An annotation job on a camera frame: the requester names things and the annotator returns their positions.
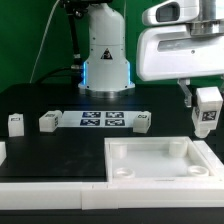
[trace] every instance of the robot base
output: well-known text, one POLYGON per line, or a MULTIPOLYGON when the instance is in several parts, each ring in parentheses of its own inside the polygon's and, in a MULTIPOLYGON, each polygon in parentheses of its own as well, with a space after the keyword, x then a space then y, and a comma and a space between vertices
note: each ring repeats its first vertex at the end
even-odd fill
POLYGON ((126 89, 123 89, 120 91, 94 91, 94 90, 88 89, 88 87, 80 83, 79 92, 80 94, 85 94, 91 97, 112 99, 116 97, 122 97, 122 96, 134 94, 135 84, 130 84, 129 86, 127 86, 126 89))

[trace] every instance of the white plastic fixture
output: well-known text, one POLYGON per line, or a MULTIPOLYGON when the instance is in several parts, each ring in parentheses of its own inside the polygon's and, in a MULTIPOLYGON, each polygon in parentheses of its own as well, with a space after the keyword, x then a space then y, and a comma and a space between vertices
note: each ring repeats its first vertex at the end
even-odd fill
POLYGON ((40 132, 54 132, 58 127, 61 118, 61 111, 48 111, 39 119, 40 132))
POLYGON ((9 115, 8 130, 9 130, 9 137, 24 136, 23 114, 9 115))
POLYGON ((0 183, 0 209, 224 206, 224 166, 204 141, 107 138, 105 161, 107 182, 0 183))

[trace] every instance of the white base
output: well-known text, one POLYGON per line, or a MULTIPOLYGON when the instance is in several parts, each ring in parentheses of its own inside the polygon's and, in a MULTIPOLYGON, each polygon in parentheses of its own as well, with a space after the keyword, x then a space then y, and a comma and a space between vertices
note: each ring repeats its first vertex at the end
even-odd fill
POLYGON ((79 92, 81 94, 89 95, 92 97, 97 98, 116 98, 121 96, 127 96, 132 95, 135 91, 135 84, 131 83, 130 85, 124 87, 123 89, 117 89, 117 90, 91 90, 88 86, 84 85, 83 83, 79 84, 79 92))
POLYGON ((1 183, 0 209, 224 206, 224 166, 203 141, 191 142, 187 137, 105 139, 105 156, 107 183, 1 183), (178 141, 188 143, 185 157, 168 153, 170 143, 178 141), (123 156, 114 156, 116 149, 125 151, 123 156), (187 173, 189 165, 203 166, 209 176, 192 177, 187 173), (113 173, 119 167, 126 167, 123 174, 129 168, 134 175, 122 178, 121 172, 117 178, 113 173))

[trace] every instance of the black cable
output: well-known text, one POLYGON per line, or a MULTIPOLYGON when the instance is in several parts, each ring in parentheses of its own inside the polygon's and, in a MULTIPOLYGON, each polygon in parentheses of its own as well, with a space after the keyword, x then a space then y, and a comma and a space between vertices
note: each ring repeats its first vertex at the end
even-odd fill
POLYGON ((78 84, 82 82, 83 78, 80 76, 75 75, 74 73, 71 74, 65 74, 65 75, 53 75, 51 76, 52 78, 64 78, 64 77, 70 77, 71 78, 71 83, 73 87, 78 87, 78 84))
POLYGON ((62 72, 62 71, 71 71, 71 67, 63 67, 63 68, 57 68, 51 72, 48 72, 47 74, 45 74, 44 76, 42 76, 40 79, 38 79, 35 83, 36 84, 40 84, 42 83, 45 79, 48 79, 50 77, 54 77, 54 74, 58 73, 58 72, 62 72))
POLYGON ((71 15, 71 14, 68 15, 68 21, 69 21, 70 30, 71 30, 73 53, 74 53, 74 55, 79 55, 80 50, 79 50, 79 45, 78 45, 78 37, 77 37, 77 31, 76 31, 74 16, 71 15))

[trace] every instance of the white robot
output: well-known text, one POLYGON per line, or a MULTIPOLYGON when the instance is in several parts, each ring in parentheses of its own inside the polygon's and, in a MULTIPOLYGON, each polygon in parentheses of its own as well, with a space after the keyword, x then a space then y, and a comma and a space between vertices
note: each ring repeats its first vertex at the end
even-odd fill
POLYGON ((90 55, 84 63, 81 93, 113 98, 130 94, 130 63, 125 58, 125 22, 106 3, 88 7, 90 55))

